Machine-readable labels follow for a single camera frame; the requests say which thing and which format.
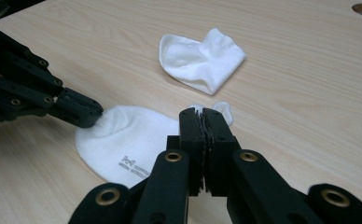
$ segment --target wooden table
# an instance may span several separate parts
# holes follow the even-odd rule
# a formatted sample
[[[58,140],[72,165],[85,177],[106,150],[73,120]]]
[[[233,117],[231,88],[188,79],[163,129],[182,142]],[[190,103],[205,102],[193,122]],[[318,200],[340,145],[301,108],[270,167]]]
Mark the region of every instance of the wooden table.
[[[190,104],[231,104],[232,132],[295,189],[330,183],[362,200],[362,15],[352,0],[48,0],[0,30],[48,60],[64,85],[104,108],[140,105],[177,119]],[[247,60],[214,96],[167,75],[163,35],[229,35]],[[76,128],[52,117],[0,123],[0,223],[66,223],[104,183],[79,158]],[[188,223],[230,223],[224,198],[189,202]]]

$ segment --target light wood tabletop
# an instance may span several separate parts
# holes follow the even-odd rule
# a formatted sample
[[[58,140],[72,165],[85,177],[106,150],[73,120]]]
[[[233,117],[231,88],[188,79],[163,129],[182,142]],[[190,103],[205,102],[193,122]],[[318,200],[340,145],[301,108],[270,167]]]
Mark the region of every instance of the light wood tabletop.
[[[64,86],[104,108],[140,105],[170,118],[226,101],[242,148],[304,193],[329,183],[362,201],[362,15],[355,0],[47,0],[0,30],[49,61]],[[247,54],[213,95],[171,78],[159,43],[213,28]],[[76,127],[22,117],[0,123],[0,223],[66,223],[105,181],[80,159]],[[226,199],[190,198],[188,223],[230,223]]]

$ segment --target table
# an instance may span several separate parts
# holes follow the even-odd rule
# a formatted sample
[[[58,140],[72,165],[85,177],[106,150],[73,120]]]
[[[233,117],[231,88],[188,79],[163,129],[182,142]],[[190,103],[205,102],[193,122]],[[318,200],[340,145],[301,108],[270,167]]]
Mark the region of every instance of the table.
[[[362,200],[362,15],[352,0],[47,0],[0,30],[48,60],[66,87],[104,108],[140,105],[177,119],[226,101],[243,148],[295,189],[329,183]],[[167,75],[163,35],[229,35],[247,60],[214,96]],[[0,123],[0,223],[66,223],[105,181],[79,158],[76,127],[52,117]],[[230,223],[224,198],[189,201],[188,223]]]

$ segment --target folded white sock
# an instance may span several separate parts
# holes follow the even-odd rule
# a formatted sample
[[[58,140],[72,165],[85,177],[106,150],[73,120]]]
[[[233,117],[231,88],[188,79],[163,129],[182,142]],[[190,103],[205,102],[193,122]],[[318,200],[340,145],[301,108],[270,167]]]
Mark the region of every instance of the folded white sock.
[[[213,108],[230,115],[227,103]],[[77,128],[76,146],[97,175],[131,188],[150,175],[168,135],[178,135],[178,120],[141,106],[117,105],[93,127]]]
[[[217,29],[202,42],[179,35],[164,35],[159,61],[163,69],[180,82],[213,95],[245,58],[233,40]]]

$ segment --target wood grain surface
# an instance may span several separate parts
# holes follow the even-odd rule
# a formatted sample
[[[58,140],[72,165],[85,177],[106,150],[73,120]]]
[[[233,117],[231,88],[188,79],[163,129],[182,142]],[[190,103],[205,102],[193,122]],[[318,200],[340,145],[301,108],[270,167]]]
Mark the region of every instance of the wood grain surface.
[[[177,119],[191,104],[231,105],[233,134],[295,189],[329,183],[362,200],[362,15],[352,0],[47,0],[0,30],[48,60],[66,87],[104,108],[140,105]],[[247,60],[214,96],[167,75],[163,35],[230,36]],[[0,123],[0,223],[66,223],[104,183],[79,158],[75,127]],[[230,223],[224,198],[189,201],[188,223]]]

